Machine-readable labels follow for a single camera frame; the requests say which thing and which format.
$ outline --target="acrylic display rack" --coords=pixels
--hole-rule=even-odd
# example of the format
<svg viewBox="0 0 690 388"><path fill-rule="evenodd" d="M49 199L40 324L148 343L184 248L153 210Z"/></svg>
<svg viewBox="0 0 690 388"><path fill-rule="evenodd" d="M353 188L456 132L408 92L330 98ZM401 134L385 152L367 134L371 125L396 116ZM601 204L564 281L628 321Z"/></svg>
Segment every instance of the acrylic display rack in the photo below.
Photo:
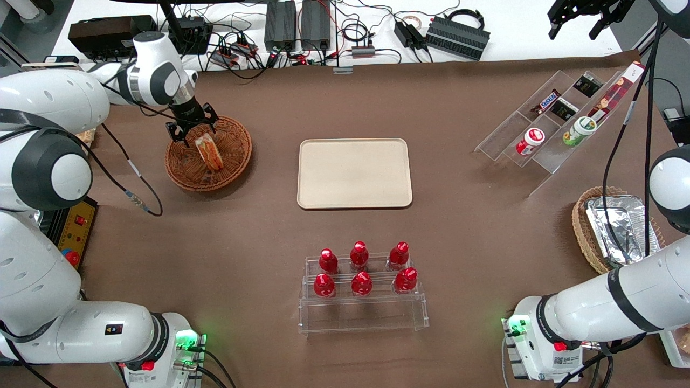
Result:
<svg viewBox="0 0 690 388"><path fill-rule="evenodd" d="M534 194L539 187L546 183L546 181L558 171L559 167L563 165L566 159L568 159L582 143L587 141L588 138L597 135L597 133L594 133L591 136L585 137L580 144L573 147L567 146L562 139L563 134L570 130L575 120L579 117L587 116L589 111L594 108L609 87L611 87L622 74L622 72L617 72L607 82L604 82L589 71L585 73L604 84L597 90L592 98L587 97L584 93L574 88L573 84L575 83L575 79L559 70L539 88L532 97L529 97L524 104L513 112L513 114L508 116L501 125L487 136L486 139L475 148L475 152L482 151L493 161L498 160L501 155L505 155L520 167L524 167L530 160L533 160L547 172L547 176L544 180L542 180L539 186L530 193L530 195ZM539 117L536 117L535 113L530 112L534 106L538 105L544 98L550 95L553 89L562 93L561 97L579 108L579 111L567 121L564 121L550 110L539 115ZM597 129L597 132L602 130L605 121L620 107L620 105L621 104L618 104L603 121L598 123L599 129ZM530 155L521 155L516 151L515 146L530 128L539 128L544 131L546 139L544 143L537 147Z"/></svg>
<svg viewBox="0 0 690 388"><path fill-rule="evenodd" d="M322 272L319 257L307 257L299 295L299 332L369 331L386 329L421 330L429 326L426 298L422 282L405 294L393 291L397 271L386 268L387 253L370 253L366 272L371 276L373 288L367 296L353 296L352 278L356 272L350 268L350 255L338 257L335 297L320 298L314 292L314 279ZM405 268L413 266L410 259Z"/></svg>

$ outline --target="wicker basket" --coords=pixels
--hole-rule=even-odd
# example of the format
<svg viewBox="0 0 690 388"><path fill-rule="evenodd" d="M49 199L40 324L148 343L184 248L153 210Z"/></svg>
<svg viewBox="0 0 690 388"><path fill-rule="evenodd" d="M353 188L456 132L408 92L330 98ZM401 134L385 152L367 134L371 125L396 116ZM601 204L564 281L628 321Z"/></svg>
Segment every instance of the wicker basket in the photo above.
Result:
<svg viewBox="0 0 690 388"><path fill-rule="evenodd" d="M187 148L184 143L171 142L166 151L166 171L172 181L189 191L211 191L221 188L237 179L247 167L252 154L252 140L249 132L239 122L220 116L211 133L208 124L200 124L187 134ZM194 141L209 132L214 138L223 158L224 167L211 171L206 167Z"/></svg>
<svg viewBox="0 0 690 388"><path fill-rule="evenodd" d="M607 186L607 195L626 195L625 190L620 188ZM594 231L589 224L589 218L584 210L584 203L595 197L600 197L603 195L602 187L593 187L585 191L573 207L573 230L575 231L575 236L578 239L578 244L582 250L582 254L585 256L589 264L598 272L606 273L612 268L604 261L602 254L599 250L599 244L597 243L596 236L594 236ZM659 247L663 248L666 244L664 243L664 238L659 232L659 226L656 224L653 218L649 219L656 237L659 239Z"/></svg>

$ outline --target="red button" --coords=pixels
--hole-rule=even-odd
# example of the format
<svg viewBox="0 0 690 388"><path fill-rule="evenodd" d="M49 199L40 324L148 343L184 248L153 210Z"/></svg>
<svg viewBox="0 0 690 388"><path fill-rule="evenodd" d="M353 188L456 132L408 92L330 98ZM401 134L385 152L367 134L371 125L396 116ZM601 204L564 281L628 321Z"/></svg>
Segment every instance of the red button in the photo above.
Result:
<svg viewBox="0 0 690 388"><path fill-rule="evenodd" d="M79 253L69 251L65 253L65 259L67 259L67 261L69 261L71 265L77 265L79 263Z"/></svg>
<svg viewBox="0 0 690 388"><path fill-rule="evenodd" d="M155 363L153 361L144 361L141 363L142 371L152 371Z"/></svg>

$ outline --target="aluminum foil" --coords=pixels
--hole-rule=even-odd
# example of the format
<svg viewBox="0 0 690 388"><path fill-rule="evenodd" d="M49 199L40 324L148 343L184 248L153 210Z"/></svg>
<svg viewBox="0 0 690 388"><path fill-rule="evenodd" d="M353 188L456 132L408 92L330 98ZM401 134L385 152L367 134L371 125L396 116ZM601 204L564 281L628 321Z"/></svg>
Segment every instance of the aluminum foil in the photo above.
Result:
<svg viewBox="0 0 690 388"><path fill-rule="evenodd" d="M604 214L603 197L587 200L584 208L604 260L613 268L644 258L644 204L634 195L607 196L609 221L621 251L611 237ZM649 226L649 254L658 251L659 241Z"/></svg>

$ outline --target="chocolate bar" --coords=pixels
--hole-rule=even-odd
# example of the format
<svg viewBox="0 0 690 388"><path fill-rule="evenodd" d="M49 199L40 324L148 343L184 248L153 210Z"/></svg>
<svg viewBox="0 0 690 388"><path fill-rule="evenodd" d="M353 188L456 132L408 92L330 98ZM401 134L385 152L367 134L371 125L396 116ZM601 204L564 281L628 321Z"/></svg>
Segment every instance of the chocolate bar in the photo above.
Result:
<svg viewBox="0 0 690 388"><path fill-rule="evenodd" d="M594 96L594 93L596 93L597 90L601 89L603 85L604 84L599 82L598 79L592 77L587 73L584 73L580 77L580 79L573 84L573 87L582 92L583 95L586 95L587 97L592 97Z"/></svg>
<svg viewBox="0 0 690 388"><path fill-rule="evenodd" d="M560 97L560 93L558 90L553 89L551 94L542 100L542 102L539 103L539 105L535 106L534 108L530 109L529 111L532 113L536 113L537 116L541 115L542 113L546 112L551 105L556 101L556 99Z"/></svg>
<svg viewBox="0 0 690 388"><path fill-rule="evenodd" d="M551 112L565 121L574 116L578 110L576 106L563 99L563 97L557 99L551 107Z"/></svg>

